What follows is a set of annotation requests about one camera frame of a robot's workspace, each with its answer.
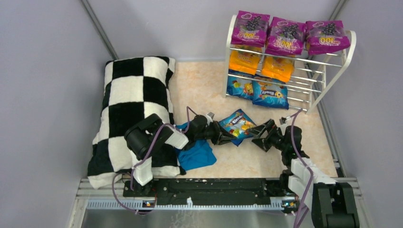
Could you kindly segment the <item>purple candy bag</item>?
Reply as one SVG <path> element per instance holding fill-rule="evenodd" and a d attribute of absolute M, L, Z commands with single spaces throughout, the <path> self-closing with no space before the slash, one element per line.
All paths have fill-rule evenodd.
<path fill-rule="evenodd" d="M 269 19 L 269 14 L 240 10 L 236 16 L 231 44 L 264 47 L 268 35 Z"/>
<path fill-rule="evenodd" d="M 269 27 L 265 53 L 277 56 L 301 55 L 305 34 L 305 23 L 274 17 Z"/>
<path fill-rule="evenodd" d="M 341 20 L 307 21 L 305 31 L 306 50 L 310 56 L 334 53 L 350 47 Z"/>

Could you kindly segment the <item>orange candy bag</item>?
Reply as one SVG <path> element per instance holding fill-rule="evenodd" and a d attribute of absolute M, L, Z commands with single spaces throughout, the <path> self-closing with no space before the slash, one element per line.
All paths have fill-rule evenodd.
<path fill-rule="evenodd" d="M 294 61 L 281 57 L 264 57 L 261 74 L 281 82 L 288 82 L 294 72 Z"/>
<path fill-rule="evenodd" d="M 229 69 L 254 75 L 257 71 L 260 54 L 232 50 L 230 54 Z"/>

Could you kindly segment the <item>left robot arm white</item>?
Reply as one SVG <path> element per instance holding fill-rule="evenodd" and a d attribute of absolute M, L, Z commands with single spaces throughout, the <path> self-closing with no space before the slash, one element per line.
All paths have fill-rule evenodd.
<path fill-rule="evenodd" d="M 164 145 L 178 150 L 192 148 L 197 140 L 211 140 L 214 145 L 230 143 L 236 136 L 226 131 L 209 115 L 197 114 L 188 120 L 185 129 L 173 124 L 163 123 L 160 116 L 152 114 L 129 128 L 124 134 L 128 149 L 132 152 L 133 162 L 130 188 L 134 184 L 145 186 L 153 179 L 152 156 Z"/>

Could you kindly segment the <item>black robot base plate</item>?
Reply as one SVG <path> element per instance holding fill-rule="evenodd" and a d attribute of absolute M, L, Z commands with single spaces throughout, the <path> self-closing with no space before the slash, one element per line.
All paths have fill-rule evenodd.
<path fill-rule="evenodd" d="M 145 186 L 125 182 L 124 197 L 149 197 L 157 205 L 184 205 L 188 199 L 195 206 L 270 205 L 276 197 L 291 196 L 278 179 L 153 179 Z"/>

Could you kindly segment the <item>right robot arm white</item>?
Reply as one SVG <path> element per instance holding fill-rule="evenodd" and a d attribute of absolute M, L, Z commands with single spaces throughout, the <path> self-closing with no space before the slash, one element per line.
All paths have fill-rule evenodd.
<path fill-rule="evenodd" d="M 298 228 L 311 213 L 316 228 L 360 227 L 352 186 L 324 174 L 302 150 L 302 130 L 294 124 L 277 126 L 270 119 L 249 128 L 252 142 L 267 152 L 275 148 L 281 153 L 286 169 L 279 178 L 280 188 L 299 199 L 294 226 Z"/>

